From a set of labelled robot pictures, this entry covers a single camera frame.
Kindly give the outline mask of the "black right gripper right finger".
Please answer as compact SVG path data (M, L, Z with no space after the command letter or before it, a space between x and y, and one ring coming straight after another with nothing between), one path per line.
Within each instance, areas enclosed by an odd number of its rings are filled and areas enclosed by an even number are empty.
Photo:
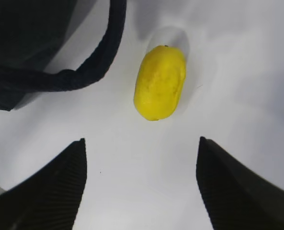
M196 180L215 230L284 230L284 190L200 137Z

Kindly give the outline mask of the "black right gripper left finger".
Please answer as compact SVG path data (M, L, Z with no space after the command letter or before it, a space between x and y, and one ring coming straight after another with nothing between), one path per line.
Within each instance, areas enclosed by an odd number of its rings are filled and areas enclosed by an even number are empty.
M0 195L0 230L72 229L86 179L86 146L82 138L33 176Z

